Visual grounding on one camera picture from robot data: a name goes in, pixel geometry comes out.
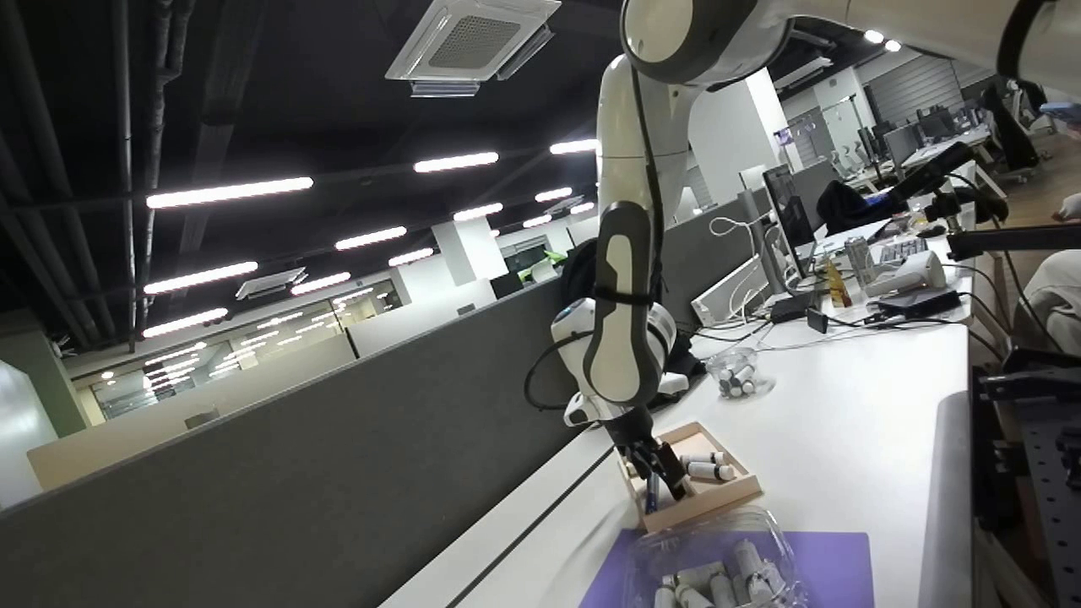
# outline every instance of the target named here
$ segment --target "robotic arm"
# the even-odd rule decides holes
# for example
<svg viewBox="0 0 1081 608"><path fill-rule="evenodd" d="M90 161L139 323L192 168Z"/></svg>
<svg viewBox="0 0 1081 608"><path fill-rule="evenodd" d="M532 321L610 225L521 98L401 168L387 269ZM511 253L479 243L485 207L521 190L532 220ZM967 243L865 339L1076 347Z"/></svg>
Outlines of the robotic arm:
<svg viewBox="0 0 1081 608"><path fill-rule="evenodd" d="M684 494L682 466L669 445L651 439L645 405L654 398L671 339L666 311L654 309L654 274L666 213L678 207L687 161L687 108L699 92L743 80L761 72L785 36L793 18L821 18L849 26L873 26L913 47L930 47L971 64L994 64L1015 47L1029 80L1081 92L1081 0L1035 11L1034 36L1005 2L985 0L626 0L622 44L597 100L597 274L594 297L558 317L558 336L574 323L584 347L563 351L570 376L613 445L637 466Z"/></svg>

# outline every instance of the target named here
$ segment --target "gray partition wall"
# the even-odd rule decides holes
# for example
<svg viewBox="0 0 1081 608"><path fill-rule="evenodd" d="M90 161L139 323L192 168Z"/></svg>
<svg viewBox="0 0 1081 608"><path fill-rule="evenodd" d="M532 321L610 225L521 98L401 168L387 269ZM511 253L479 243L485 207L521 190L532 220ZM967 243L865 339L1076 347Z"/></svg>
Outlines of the gray partition wall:
<svg viewBox="0 0 1081 608"><path fill-rule="evenodd" d="M669 232L669 297L739 262L704 220ZM0 514L0 606L378 606L570 439L521 396L555 311L532 287Z"/></svg>

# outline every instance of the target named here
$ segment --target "ceiling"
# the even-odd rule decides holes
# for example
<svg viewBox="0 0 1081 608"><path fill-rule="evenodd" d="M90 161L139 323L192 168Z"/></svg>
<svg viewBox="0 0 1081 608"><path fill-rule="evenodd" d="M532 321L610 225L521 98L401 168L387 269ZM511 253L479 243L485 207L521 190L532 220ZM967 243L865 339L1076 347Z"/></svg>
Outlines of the ceiling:
<svg viewBox="0 0 1081 608"><path fill-rule="evenodd" d="M124 190L117 23L127 7L132 190ZM153 0L15 0L0 7L0 309L32 309L82 351L132 339L127 246L153 249L145 279L230 261L308 274L385 269L427 243L453 211L501 199L492 225L537 215L532 193L594 190L592 154L546 144L592 134L597 79L618 54L618 0L563 0L555 40L511 80L471 100L415 100L385 69L427 0L194 0L181 72L168 80L162 154L155 133ZM858 34L798 23L772 79L830 54L868 54ZM495 149L490 168L415 175L443 152ZM139 193L315 175L301 197L155 213ZM135 193L135 240L124 224ZM409 225L405 240L334 253L334 240ZM236 283L149 302L139 323L230 303Z"/></svg>

